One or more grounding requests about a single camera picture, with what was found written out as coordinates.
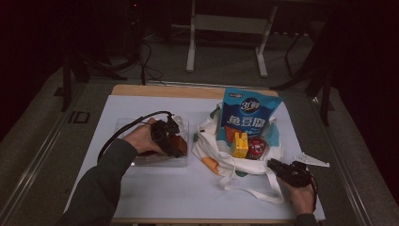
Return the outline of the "black stand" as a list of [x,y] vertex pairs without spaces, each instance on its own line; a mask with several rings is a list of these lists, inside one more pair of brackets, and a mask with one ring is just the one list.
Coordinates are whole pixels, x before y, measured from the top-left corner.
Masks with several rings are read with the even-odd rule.
[[105,66],[91,59],[82,52],[77,51],[65,53],[63,56],[62,70],[63,87],[61,89],[61,95],[63,98],[63,106],[61,108],[62,111],[66,111],[72,101],[72,73],[75,74],[77,79],[81,79],[84,82],[87,82],[89,79],[88,72],[84,66],[85,63],[112,79],[125,80],[125,77],[112,73]]
[[332,80],[332,61],[329,53],[325,53],[321,46],[323,41],[323,23],[311,23],[308,35],[313,41],[313,46],[302,66],[294,73],[294,77],[281,85],[271,87],[272,90],[285,90],[307,79],[310,80],[305,88],[305,93],[313,100],[321,93],[320,118],[325,126],[329,126],[328,108],[329,94]]

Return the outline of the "white metal stand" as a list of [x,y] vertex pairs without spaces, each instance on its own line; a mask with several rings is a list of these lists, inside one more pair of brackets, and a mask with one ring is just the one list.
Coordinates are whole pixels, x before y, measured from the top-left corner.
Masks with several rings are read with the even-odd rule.
[[188,73],[194,71],[196,55],[196,31],[209,30],[262,35],[263,39],[260,45],[255,48],[255,55],[260,77],[267,77],[268,72],[266,69],[263,52],[270,36],[277,10],[278,6],[273,5],[267,19],[198,14],[196,12],[196,0],[191,0],[190,42],[185,68],[186,71]]

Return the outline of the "white table mat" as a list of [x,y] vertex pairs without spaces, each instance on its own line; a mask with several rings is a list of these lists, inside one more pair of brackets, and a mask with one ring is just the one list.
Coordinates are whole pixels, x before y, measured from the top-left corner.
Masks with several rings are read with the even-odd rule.
[[[189,127],[187,143],[193,146],[197,126],[219,103],[217,99],[168,98],[111,95],[89,145],[79,171],[96,165],[98,153],[106,141],[124,123],[166,110],[184,118]],[[132,166],[121,181],[115,222],[161,223],[286,223],[295,219],[289,202],[271,203],[256,199],[245,191],[257,189],[273,195],[265,175],[248,175],[231,183],[235,190],[219,186],[221,177],[211,172],[190,153],[179,167],[175,158],[163,167]]]

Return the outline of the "blue snack bag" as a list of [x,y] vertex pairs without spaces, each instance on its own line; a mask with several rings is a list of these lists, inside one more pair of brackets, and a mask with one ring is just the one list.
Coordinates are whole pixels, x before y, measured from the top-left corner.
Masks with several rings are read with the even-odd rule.
[[282,99],[255,91],[228,88],[224,92],[217,139],[231,144],[235,133],[259,136]]

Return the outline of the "metal floor rail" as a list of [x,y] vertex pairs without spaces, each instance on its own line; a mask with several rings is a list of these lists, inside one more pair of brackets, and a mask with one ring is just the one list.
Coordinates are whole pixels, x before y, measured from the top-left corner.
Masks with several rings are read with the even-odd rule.
[[45,159],[53,149],[57,138],[59,137],[62,127],[66,124],[67,118],[72,114],[72,109],[75,107],[81,94],[86,89],[86,84],[78,84],[75,88],[75,93],[72,99],[67,104],[65,110],[61,112],[61,115],[53,123],[53,127],[47,134],[46,139],[40,145],[38,152],[35,154],[32,161],[29,163],[28,167],[25,169],[18,184],[13,189],[11,195],[7,199],[7,202],[0,212],[0,226],[7,226],[12,219],[15,210],[19,207],[24,197],[28,193],[30,187],[34,183],[37,175],[40,172]]
[[378,171],[358,128],[340,99],[327,102],[333,105],[332,111],[327,113],[327,124],[321,116],[321,99],[310,98],[310,102],[316,118],[322,123],[333,156],[333,166],[340,177],[357,224],[374,226],[371,216],[373,190],[367,188],[367,185],[372,179],[378,179]]

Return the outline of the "person's left hand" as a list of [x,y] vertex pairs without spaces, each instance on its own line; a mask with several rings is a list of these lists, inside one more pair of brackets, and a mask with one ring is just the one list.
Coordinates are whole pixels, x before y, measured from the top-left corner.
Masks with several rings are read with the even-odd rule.
[[135,147],[139,153],[149,151],[161,153],[161,148],[152,140],[151,137],[151,125],[153,123],[155,123],[155,119],[150,118],[146,123],[139,125],[135,130],[122,139]]

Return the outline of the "yellow drink carton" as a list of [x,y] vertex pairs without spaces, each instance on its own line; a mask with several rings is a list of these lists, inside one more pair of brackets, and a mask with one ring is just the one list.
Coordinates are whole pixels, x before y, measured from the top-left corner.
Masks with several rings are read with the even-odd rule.
[[231,155],[237,158],[245,158],[248,151],[248,138],[246,133],[235,133],[231,144]]

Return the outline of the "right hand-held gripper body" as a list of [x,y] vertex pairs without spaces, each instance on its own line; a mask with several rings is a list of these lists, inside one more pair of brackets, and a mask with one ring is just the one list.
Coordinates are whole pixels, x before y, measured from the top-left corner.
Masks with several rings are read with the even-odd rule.
[[304,187],[311,183],[311,173],[308,166],[329,167],[329,163],[323,162],[305,153],[301,153],[294,157],[294,161],[287,165],[281,162],[284,167],[283,173],[278,176],[284,182],[294,187]]

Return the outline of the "wooden table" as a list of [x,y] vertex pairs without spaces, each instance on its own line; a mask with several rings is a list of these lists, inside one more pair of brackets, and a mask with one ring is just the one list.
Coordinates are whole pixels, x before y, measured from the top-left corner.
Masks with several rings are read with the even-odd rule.
[[[117,85],[110,101],[120,116],[166,109],[189,120],[204,121],[223,98],[223,88]],[[259,201],[245,191],[225,191],[219,177],[194,155],[185,168],[132,167],[122,179],[114,223],[123,224],[286,224],[295,221],[291,204]]]

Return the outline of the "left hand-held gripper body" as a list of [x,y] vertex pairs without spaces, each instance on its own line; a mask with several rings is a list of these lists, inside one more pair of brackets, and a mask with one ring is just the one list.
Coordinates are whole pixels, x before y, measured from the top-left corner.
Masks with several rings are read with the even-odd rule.
[[161,137],[179,136],[180,128],[178,123],[168,116],[166,121],[159,120],[151,125],[151,137],[155,139]]

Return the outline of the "brown cookie box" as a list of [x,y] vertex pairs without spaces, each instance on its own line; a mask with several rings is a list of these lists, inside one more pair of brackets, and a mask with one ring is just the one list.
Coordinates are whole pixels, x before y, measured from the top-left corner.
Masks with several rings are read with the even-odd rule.
[[140,153],[139,156],[171,156],[179,158],[187,156],[187,143],[181,136],[161,137],[155,139],[154,142],[161,148],[162,152],[147,151]]

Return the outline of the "white printed tote bag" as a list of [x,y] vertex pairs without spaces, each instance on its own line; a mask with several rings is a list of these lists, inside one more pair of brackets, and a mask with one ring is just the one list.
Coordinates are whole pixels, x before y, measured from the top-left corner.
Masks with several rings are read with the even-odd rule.
[[[270,126],[263,130],[261,138],[264,138],[269,147],[257,160],[237,158],[231,155],[231,147],[224,140],[217,139],[219,120],[221,118],[222,103],[210,113],[207,119],[198,126],[194,136],[192,153],[213,173],[220,175],[219,185],[224,190],[244,190],[258,200],[272,203],[283,203],[284,198],[277,180],[276,174],[266,166],[266,161],[271,158],[281,160],[283,147],[279,136],[279,128],[276,125],[277,118],[271,117]],[[266,175],[271,185],[271,192],[262,192],[249,187],[230,186],[231,180],[245,177],[247,174]]]

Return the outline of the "red can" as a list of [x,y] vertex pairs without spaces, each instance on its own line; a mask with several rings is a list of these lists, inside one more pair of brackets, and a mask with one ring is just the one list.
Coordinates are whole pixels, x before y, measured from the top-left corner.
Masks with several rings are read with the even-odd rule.
[[261,137],[251,137],[248,140],[248,151],[246,155],[246,159],[257,160],[259,159],[266,151],[267,143]]

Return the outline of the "person's right hand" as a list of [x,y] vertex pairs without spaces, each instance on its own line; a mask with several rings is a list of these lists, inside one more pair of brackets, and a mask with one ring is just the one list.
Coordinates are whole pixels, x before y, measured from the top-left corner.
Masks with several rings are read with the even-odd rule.
[[297,216],[303,214],[312,214],[315,210],[315,192],[312,185],[304,187],[290,186],[282,179],[280,183],[288,189],[290,200]]

